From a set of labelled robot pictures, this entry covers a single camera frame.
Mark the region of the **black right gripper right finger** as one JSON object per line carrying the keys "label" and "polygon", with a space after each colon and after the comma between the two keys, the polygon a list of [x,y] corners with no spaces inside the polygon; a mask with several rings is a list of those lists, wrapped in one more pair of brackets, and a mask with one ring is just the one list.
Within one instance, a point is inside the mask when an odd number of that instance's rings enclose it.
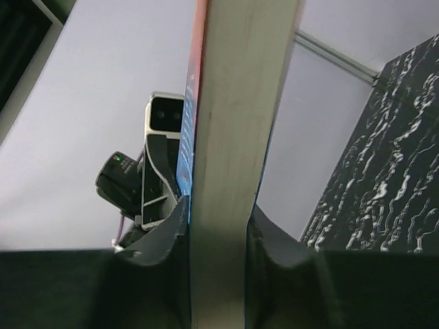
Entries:
{"label": "black right gripper right finger", "polygon": [[246,328],[339,328],[340,307],[324,257],[256,207],[247,227]]}

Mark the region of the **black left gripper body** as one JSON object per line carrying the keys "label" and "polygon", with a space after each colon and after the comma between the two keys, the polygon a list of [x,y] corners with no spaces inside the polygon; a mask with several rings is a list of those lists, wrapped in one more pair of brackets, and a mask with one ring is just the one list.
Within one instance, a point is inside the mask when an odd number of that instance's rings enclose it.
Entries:
{"label": "black left gripper body", "polygon": [[102,167],[95,180],[97,194],[134,219],[141,214],[141,174],[139,161],[116,151]]}

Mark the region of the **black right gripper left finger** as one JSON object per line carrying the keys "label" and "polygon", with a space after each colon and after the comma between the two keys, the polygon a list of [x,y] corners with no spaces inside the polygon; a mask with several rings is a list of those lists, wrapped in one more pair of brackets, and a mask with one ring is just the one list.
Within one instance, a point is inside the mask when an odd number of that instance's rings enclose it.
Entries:
{"label": "black right gripper left finger", "polygon": [[189,328],[188,197],[115,254],[102,285],[103,328]]}

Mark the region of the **blue orange sunset book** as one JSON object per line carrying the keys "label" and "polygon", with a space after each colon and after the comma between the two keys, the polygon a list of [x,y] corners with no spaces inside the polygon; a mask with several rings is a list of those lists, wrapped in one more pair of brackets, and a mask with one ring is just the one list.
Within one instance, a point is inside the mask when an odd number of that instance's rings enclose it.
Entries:
{"label": "blue orange sunset book", "polygon": [[195,5],[177,166],[190,201],[192,328],[245,326],[247,226],[300,9],[299,1]]}

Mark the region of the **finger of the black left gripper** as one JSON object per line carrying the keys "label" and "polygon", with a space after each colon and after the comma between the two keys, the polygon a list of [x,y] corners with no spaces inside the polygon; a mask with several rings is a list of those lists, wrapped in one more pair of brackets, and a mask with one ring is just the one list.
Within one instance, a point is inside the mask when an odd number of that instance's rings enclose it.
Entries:
{"label": "finger of the black left gripper", "polygon": [[178,139],[148,134],[143,152],[141,227],[152,229],[166,220],[180,198],[176,181]]}

